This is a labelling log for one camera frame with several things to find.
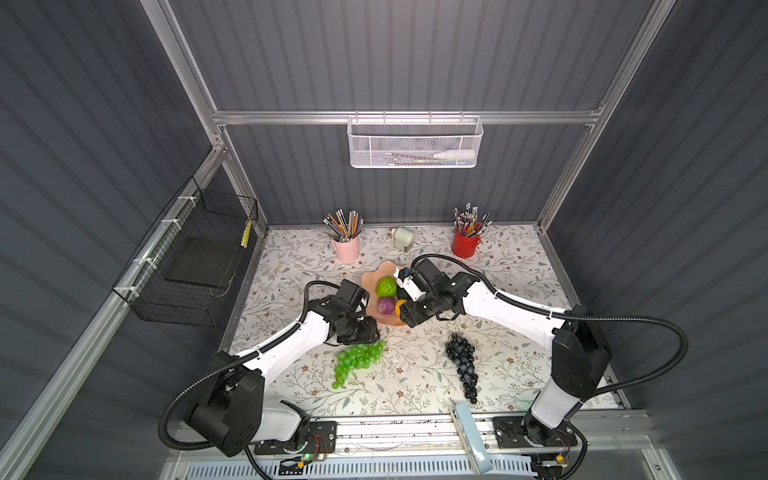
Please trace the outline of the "pens bundle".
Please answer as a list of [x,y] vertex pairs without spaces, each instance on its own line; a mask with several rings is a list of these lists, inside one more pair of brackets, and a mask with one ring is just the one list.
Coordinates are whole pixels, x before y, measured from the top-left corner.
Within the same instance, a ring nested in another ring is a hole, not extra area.
[[479,208],[471,203],[453,209],[454,232],[464,238],[480,238],[492,224],[488,214],[481,215]]

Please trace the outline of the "pink pencil cup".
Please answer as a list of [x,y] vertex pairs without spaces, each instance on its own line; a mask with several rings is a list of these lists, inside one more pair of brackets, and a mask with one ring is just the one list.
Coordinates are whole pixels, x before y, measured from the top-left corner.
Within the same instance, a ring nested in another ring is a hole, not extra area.
[[360,256],[360,237],[355,237],[344,242],[332,240],[331,245],[337,260],[341,263],[354,263]]

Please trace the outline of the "aluminium front rail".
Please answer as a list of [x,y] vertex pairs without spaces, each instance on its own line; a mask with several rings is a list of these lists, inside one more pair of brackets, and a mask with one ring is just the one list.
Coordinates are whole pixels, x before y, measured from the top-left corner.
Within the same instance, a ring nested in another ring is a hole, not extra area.
[[[485,446],[490,453],[509,450],[515,453],[555,452],[554,448],[500,448],[492,418],[522,416],[520,413],[475,413],[473,415]],[[427,451],[462,451],[451,415],[425,414],[403,416],[314,418],[311,421],[338,423],[335,454],[355,455],[365,452],[422,453]],[[573,431],[586,437],[590,451],[649,449],[660,442],[650,417],[642,410],[586,410],[572,419]],[[574,455],[578,443],[569,449]]]

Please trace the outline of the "dark purple grape bunch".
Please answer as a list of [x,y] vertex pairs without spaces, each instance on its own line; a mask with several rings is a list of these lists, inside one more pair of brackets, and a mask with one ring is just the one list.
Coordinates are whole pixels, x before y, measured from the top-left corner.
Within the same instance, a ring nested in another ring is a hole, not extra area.
[[476,349],[474,345],[460,333],[453,332],[444,349],[448,359],[455,366],[464,398],[470,404],[477,404],[479,376],[475,368]]

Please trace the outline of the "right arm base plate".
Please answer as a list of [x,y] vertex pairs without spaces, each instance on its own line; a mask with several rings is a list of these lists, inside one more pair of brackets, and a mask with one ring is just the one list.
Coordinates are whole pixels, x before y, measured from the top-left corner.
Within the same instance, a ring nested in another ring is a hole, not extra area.
[[554,448],[566,450],[579,443],[571,427],[562,423],[550,428],[530,415],[496,416],[492,418],[494,434],[500,448]]

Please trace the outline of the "green grape bunch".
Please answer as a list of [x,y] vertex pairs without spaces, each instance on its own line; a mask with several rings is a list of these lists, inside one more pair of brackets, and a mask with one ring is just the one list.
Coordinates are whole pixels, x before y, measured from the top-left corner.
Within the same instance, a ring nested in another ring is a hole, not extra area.
[[351,373],[356,370],[367,370],[377,364],[387,348],[386,341],[378,341],[374,344],[356,345],[342,351],[336,360],[334,367],[333,389],[345,386]]

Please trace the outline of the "light blue bracket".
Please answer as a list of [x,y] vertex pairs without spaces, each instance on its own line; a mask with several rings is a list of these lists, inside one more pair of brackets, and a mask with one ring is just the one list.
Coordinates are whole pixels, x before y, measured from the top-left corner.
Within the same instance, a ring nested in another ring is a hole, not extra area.
[[478,475],[489,473],[492,463],[470,405],[465,402],[455,403],[450,415],[473,471]]

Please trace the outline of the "purple passion fruit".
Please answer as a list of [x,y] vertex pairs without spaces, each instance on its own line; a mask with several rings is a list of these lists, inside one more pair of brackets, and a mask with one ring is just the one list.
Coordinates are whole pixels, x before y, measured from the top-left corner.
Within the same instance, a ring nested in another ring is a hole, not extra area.
[[377,303],[377,312],[380,315],[392,315],[395,312],[396,299],[394,297],[380,297]]

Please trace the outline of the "coloured pencils bundle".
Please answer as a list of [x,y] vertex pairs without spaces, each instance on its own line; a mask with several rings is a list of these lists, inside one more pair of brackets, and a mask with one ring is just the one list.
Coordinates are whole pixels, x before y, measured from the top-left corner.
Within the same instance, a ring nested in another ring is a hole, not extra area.
[[355,240],[362,232],[364,219],[357,210],[345,212],[338,209],[327,213],[323,224],[329,229],[327,235],[337,243],[348,243]]

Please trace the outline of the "green custard apple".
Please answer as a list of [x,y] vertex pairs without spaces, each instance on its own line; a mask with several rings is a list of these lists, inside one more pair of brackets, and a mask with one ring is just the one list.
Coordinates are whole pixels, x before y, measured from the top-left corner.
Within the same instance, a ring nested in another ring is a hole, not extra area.
[[380,278],[375,286],[375,292],[380,297],[396,297],[397,296],[397,283],[394,277],[385,276]]

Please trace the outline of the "pink scalloped fruit bowl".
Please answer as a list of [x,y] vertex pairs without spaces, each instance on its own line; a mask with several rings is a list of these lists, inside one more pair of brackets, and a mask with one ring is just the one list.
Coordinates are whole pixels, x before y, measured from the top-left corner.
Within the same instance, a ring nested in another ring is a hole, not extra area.
[[362,275],[361,285],[369,294],[366,314],[380,325],[406,326],[400,313],[408,296],[402,297],[398,293],[398,272],[398,265],[385,261],[376,270]]

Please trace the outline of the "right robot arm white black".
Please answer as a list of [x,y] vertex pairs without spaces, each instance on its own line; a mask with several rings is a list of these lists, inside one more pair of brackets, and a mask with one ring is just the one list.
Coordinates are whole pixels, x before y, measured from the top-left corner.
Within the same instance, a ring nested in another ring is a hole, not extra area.
[[480,272],[461,264],[450,277],[428,257],[395,270],[398,292],[406,298],[400,318],[414,328],[451,311],[470,315],[521,334],[550,356],[551,373],[520,422],[529,443],[544,446],[597,394],[611,352],[592,318],[552,309],[496,289]]

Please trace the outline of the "yellow lemon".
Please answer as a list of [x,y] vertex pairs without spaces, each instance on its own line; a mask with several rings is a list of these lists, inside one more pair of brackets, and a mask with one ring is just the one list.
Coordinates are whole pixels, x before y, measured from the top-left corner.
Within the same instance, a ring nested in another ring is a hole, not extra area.
[[400,318],[402,316],[403,306],[406,303],[407,303],[406,299],[399,299],[399,300],[396,301],[394,312],[395,312],[395,315],[398,318]]

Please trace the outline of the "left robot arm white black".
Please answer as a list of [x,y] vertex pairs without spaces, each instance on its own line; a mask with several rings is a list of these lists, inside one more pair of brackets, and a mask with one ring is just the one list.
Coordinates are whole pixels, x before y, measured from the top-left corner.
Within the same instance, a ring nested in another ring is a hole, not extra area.
[[184,422],[203,440],[190,447],[216,448],[228,457],[252,444],[301,449],[310,416],[295,404],[268,400],[273,382],[312,349],[334,338],[342,345],[378,342],[376,321],[366,314],[370,294],[348,280],[315,280],[304,287],[299,316],[287,327],[235,355],[223,352],[183,398],[191,401]]

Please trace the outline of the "red pen cup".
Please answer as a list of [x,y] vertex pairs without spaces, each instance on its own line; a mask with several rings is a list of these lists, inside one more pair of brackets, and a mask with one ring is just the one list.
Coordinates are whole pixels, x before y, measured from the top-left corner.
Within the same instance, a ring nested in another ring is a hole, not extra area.
[[475,255],[480,242],[480,237],[467,237],[459,232],[455,232],[451,251],[458,258],[469,259]]

